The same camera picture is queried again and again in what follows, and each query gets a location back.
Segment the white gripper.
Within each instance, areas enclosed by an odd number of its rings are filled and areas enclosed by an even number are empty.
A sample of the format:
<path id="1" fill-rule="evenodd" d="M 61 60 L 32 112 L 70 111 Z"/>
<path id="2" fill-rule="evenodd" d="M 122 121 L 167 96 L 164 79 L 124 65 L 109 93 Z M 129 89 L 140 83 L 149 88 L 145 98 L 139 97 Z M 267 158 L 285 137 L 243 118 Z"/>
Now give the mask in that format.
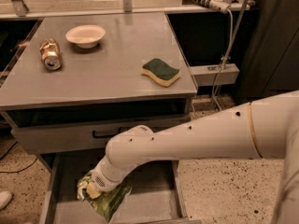
<path id="1" fill-rule="evenodd" d="M 93 182 L 90 182 L 86 188 L 91 199 L 96 199 L 102 192 L 112 191 L 119 185 L 119 182 L 110 181 L 102 173 L 98 173 L 95 170 L 91 170 L 91 177 Z"/>

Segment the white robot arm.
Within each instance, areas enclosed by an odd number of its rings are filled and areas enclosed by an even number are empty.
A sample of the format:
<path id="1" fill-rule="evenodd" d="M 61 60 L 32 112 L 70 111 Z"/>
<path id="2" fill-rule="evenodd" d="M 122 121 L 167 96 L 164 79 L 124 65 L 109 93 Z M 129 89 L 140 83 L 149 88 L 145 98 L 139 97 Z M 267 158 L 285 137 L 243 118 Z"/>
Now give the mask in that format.
<path id="1" fill-rule="evenodd" d="M 111 138 L 92 170 L 94 187 L 111 191 L 150 161 L 282 158 L 284 169 L 271 224 L 299 220 L 299 91 L 226 109 L 164 131 L 138 125 Z"/>

